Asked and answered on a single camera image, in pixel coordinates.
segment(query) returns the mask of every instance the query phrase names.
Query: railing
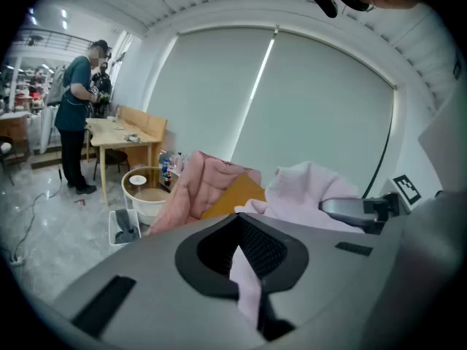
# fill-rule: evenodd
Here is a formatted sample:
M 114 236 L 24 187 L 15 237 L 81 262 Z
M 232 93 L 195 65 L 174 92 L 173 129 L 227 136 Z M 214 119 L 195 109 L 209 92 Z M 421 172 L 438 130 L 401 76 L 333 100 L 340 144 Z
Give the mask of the railing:
M 50 30 L 35 28 L 21 28 L 12 40 L 10 49 L 24 49 L 24 47 L 53 48 L 69 52 L 84 53 L 92 44 L 89 40 L 76 36 L 62 34 Z

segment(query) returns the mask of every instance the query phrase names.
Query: pink cloth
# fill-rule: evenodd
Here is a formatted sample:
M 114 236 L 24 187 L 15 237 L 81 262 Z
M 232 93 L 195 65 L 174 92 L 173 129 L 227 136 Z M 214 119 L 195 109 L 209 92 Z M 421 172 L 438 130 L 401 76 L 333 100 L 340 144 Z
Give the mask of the pink cloth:
M 318 209 L 320 201 L 329 198 L 356 198 L 357 193 L 357 187 L 338 174 L 312 162 L 303 162 L 289 168 L 277 169 L 276 177 L 266 188 L 266 202 L 248 200 L 245 206 L 236 206 L 235 212 L 262 214 L 328 230 L 363 233 L 360 228 L 331 219 Z M 239 310 L 256 327 L 261 294 L 260 282 L 239 247 L 233 255 L 230 280 L 239 285 Z
M 244 172 L 256 183 L 261 183 L 259 171 L 225 162 L 203 152 L 193 152 L 148 233 L 170 230 L 200 220 L 201 215 Z

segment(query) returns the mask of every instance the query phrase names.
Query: marble floor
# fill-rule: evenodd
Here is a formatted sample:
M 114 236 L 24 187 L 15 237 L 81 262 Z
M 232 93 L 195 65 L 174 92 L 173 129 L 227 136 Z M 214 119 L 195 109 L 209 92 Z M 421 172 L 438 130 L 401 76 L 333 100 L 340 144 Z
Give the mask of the marble floor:
M 24 289 L 51 303 L 70 283 L 84 272 L 117 251 L 109 245 L 109 211 L 124 209 L 125 200 L 121 187 L 123 169 L 117 166 L 106 171 L 107 197 L 109 208 L 102 200 L 99 168 L 96 182 L 93 170 L 96 161 L 82 161 L 82 173 L 88 184 L 95 184 L 98 190 L 91 195 L 77 195 L 66 186 L 66 179 L 60 192 L 53 198 L 42 196 L 34 207 L 35 220 L 18 255 L 26 256 L 22 266 L 12 268 L 14 275 Z M 14 250 L 23 237 L 31 218 L 31 204 L 40 193 L 52 195 L 60 187 L 58 167 L 31 170 L 28 163 L 21 169 L 10 166 L 15 186 L 9 178 L 0 173 L 0 243 L 1 253 Z M 85 206 L 75 201 L 85 200 Z

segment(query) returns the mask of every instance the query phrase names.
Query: black pants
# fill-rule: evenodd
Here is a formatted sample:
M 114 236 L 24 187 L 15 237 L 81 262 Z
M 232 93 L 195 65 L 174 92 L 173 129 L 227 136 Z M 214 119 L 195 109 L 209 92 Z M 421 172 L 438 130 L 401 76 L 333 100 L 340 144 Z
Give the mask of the black pants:
M 81 174 L 81 149 L 85 140 L 84 131 L 60 131 L 61 137 L 61 165 L 66 180 L 78 190 L 87 187 L 84 176 Z

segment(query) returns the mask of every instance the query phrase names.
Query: dark green shirt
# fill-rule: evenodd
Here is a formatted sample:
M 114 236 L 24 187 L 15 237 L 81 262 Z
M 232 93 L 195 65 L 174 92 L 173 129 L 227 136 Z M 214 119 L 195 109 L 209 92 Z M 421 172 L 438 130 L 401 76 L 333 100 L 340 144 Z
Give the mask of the dark green shirt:
M 87 57 L 75 58 L 63 75 L 63 86 L 80 83 L 87 90 L 90 88 L 90 62 Z M 59 130 L 83 131 L 88 116 L 89 101 L 80 100 L 67 90 L 58 107 L 55 126 Z

